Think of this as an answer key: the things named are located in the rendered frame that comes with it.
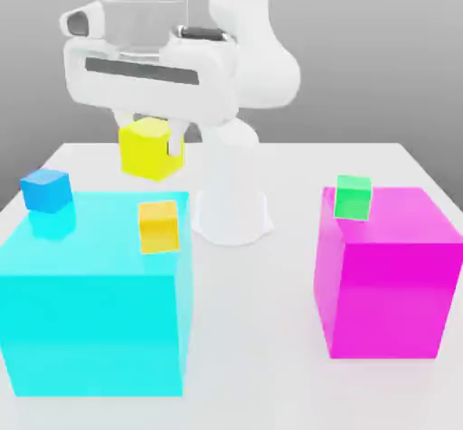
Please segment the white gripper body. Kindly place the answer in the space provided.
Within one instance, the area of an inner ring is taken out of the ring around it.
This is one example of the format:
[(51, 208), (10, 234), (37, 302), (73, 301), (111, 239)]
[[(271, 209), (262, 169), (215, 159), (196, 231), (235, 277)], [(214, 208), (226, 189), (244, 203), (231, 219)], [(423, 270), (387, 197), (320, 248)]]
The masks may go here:
[(83, 105), (205, 126), (239, 110), (232, 41), (173, 37), (156, 60), (125, 60), (103, 40), (73, 38), (63, 59), (67, 89)]

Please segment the small yellow cube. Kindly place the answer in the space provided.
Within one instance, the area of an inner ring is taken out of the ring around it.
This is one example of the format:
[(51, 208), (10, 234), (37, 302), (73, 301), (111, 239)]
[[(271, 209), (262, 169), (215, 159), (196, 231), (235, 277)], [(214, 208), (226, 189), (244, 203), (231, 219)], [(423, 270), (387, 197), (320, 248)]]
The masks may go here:
[(143, 117), (118, 131), (118, 144), (123, 173), (161, 182), (184, 164), (184, 142), (181, 153), (168, 153), (171, 135), (168, 122), (155, 117)]

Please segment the small orange cube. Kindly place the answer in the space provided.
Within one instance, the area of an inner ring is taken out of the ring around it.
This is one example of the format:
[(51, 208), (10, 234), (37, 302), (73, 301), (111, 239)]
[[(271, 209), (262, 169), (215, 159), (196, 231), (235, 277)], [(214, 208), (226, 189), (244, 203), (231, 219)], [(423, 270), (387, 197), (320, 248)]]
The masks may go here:
[(172, 252), (180, 248), (175, 201), (140, 203), (138, 224), (143, 254)]

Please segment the small blue cube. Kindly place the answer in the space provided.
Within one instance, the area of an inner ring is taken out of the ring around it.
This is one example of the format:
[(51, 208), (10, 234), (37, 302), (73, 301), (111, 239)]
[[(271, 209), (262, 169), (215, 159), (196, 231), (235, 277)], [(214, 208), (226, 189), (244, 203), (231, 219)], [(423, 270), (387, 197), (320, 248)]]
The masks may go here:
[(66, 172), (39, 169), (20, 180), (28, 210), (54, 213), (72, 201), (70, 176)]

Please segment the small green cube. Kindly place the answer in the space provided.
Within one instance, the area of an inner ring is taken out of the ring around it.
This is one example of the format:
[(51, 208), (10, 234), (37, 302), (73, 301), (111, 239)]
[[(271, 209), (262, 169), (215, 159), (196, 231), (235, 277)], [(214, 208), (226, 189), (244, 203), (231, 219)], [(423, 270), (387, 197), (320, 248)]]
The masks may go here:
[(338, 175), (334, 216), (338, 219), (368, 221), (372, 194), (369, 177)]

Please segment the large cyan box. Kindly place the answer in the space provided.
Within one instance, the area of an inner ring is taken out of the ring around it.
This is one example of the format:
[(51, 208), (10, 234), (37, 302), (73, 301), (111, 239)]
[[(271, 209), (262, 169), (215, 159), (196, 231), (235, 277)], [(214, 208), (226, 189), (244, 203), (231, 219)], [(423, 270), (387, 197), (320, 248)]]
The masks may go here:
[[(180, 248), (145, 255), (138, 207), (173, 201)], [(179, 397), (193, 314), (187, 192), (78, 192), (0, 244), (0, 353), (19, 397)]]

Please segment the large magenta box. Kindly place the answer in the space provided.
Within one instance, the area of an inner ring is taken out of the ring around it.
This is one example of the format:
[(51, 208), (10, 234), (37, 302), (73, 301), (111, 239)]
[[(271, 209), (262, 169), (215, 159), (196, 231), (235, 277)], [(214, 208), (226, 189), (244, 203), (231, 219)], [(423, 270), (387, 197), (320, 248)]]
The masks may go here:
[(373, 190), (367, 221), (322, 192), (314, 295), (333, 359), (434, 359), (463, 265), (461, 235), (417, 187)]

